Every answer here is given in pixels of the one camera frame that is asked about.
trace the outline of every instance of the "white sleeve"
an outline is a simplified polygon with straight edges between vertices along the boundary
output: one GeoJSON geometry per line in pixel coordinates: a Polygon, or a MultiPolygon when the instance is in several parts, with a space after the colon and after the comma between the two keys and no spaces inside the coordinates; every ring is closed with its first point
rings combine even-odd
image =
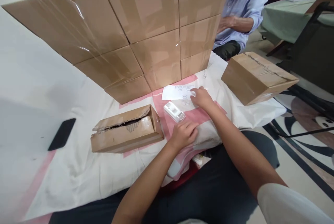
{"type": "Polygon", "coordinates": [[[279,184],[263,185],[257,200],[268,224],[334,224],[307,198],[279,184]]]}

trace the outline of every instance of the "light blue shirt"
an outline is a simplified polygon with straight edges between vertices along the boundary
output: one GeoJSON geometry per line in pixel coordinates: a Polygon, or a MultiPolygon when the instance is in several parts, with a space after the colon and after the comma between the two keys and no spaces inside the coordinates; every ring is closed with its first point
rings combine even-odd
{"type": "Polygon", "coordinates": [[[242,51],[246,47],[248,35],[251,34],[262,22],[262,9],[268,0],[226,0],[222,17],[238,16],[242,18],[252,18],[253,27],[248,33],[240,33],[233,29],[225,29],[217,34],[213,49],[225,44],[228,41],[235,40],[240,44],[242,51]]]}

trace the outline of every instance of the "white tape dispenser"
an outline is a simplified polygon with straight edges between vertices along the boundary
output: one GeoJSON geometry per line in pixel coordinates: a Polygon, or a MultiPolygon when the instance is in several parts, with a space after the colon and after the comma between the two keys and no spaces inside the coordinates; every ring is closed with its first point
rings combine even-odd
{"type": "Polygon", "coordinates": [[[164,111],[177,123],[183,121],[185,118],[185,114],[180,109],[178,109],[173,102],[168,102],[164,106],[164,111]]]}

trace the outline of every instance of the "rolled-up sleeve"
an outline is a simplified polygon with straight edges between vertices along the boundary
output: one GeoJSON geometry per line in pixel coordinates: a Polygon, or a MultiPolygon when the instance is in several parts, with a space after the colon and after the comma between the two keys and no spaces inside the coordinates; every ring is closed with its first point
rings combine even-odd
{"type": "Polygon", "coordinates": [[[247,34],[251,34],[255,29],[260,26],[262,22],[262,9],[264,8],[264,4],[268,0],[250,0],[248,5],[247,5],[247,11],[246,14],[244,15],[244,18],[252,18],[254,23],[252,29],[249,31],[247,34]]]}

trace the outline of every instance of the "hand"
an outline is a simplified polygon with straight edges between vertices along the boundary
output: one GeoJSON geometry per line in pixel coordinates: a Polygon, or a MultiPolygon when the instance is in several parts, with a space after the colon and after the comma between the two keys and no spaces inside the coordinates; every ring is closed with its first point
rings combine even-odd
{"type": "Polygon", "coordinates": [[[208,106],[214,104],[211,96],[208,91],[204,89],[204,87],[193,88],[190,91],[194,91],[196,93],[196,97],[190,96],[191,101],[204,110],[206,110],[208,106]]]}
{"type": "Polygon", "coordinates": [[[175,124],[173,135],[167,143],[170,143],[179,152],[195,141],[198,125],[196,122],[186,120],[175,124]]]}
{"type": "Polygon", "coordinates": [[[234,25],[236,24],[236,20],[236,16],[222,17],[219,21],[217,33],[223,32],[227,28],[234,27],[234,25]]]}

